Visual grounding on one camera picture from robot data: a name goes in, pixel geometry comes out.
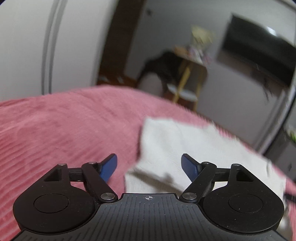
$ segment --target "ribbed black surface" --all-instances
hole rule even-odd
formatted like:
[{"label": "ribbed black surface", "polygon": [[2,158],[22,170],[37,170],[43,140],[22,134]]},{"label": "ribbed black surface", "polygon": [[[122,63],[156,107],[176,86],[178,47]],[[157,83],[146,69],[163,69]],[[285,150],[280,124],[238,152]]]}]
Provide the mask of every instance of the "ribbed black surface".
[{"label": "ribbed black surface", "polygon": [[96,215],[77,230],[58,235],[21,232],[15,241],[241,241],[284,240],[276,232],[233,234],[211,224],[195,204],[173,194],[124,194],[115,203],[103,204]]}]

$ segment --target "white towel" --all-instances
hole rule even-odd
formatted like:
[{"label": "white towel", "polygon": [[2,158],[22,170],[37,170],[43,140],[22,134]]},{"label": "white towel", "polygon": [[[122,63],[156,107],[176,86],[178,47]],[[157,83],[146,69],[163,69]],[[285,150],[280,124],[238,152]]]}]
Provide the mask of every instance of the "white towel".
[{"label": "white towel", "polygon": [[[220,168],[239,163],[252,172],[281,199],[286,179],[272,163],[248,150],[239,140],[223,137],[212,124],[195,127],[168,119],[145,120],[140,159],[126,175],[128,193],[177,193],[191,183],[181,168],[181,156],[189,154],[198,162],[209,161]],[[216,183],[214,188],[226,185]]]}]

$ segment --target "white wall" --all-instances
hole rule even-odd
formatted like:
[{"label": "white wall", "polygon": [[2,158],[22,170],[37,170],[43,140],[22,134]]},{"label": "white wall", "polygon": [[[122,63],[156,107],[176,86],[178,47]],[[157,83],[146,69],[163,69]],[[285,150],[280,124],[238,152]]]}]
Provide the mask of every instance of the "white wall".
[{"label": "white wall", "polygon": [[[152,16],[145,11],[152,10]],[[295,12],[275,0],[147,0],[126,64],[125,74],[137,78],[145,61],[174,45],[190,42],[191,25],[216,33],[209,54],[208,69],[197,111],[252,144],[276,104],[277,96],[265,97],[262,85],[252,79],[252,69],[220,53],[231,14],[268,26],[294,42]],[[195,85],[192,74],[189,87]]]}]

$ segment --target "pink bed cover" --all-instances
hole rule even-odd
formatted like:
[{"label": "pink bed cover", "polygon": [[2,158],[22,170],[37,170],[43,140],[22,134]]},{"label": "pink bed cover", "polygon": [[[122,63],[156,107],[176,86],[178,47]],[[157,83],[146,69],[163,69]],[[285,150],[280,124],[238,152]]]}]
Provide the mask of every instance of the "pink bed cover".
[{"label": "pink bed cover", "polygon": [[[0,240],[20,231],[12,213],[15,199],[57,163],[80,167],[116,153],[118,167],[109,185],[120,196],[147,116],[208,124],[180,106],[129,88],[95,87],[0,103]],[[287,181],[286,191],[296,194],[296,186]],[[296,241],[296,205],[290,209]]]}]

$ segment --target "yellow table leg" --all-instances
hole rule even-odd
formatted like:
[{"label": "yellow table leg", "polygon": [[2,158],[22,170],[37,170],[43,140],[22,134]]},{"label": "yellow table leg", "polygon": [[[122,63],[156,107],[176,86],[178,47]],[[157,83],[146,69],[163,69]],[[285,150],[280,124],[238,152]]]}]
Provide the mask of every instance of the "yellow table leg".
[{"label": "yellow table leg", "polygon": [[206,72],[205,72],[205,68],[203,66],[200,66],[200,74],[199,74],[199,78],[198,78],[198,82],[197,82],[197,88],[196,88],[196,102],[194,103],[193,105],[193,111],[196,111],[197,109],[197,104],[198,104],[198,100],[199,100],[199,97],[200,97],[200,90],[202,88],[202,83],[205,79],[205,75],[206,75]]},{"label": "yellow table leg", "polygon": [[177,92],[175,93],[175,96],[173,98],[173,102],[174,103],[177,103],[178,102],[178,100],[179,100],[179,94],[183,90],[185,84],[187,83],[187,80],[188,80],[188,78],[190,76],[192,67],[193,67],[193,63],[189,63],[187,65],[187,67],[185,68],[185,71],[184,71],[184,73],[182,75],[182,78],[180,80],[180,83],[178,85]]}]

